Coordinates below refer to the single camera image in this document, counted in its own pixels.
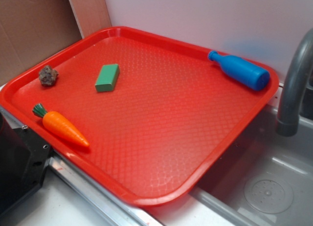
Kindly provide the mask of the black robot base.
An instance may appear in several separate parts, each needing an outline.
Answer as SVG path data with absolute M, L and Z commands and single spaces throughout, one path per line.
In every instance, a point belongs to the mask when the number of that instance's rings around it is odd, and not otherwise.
M 0 216 L 43 185 L 51 145 L 31 128 L 11 128 L 0 116 Z

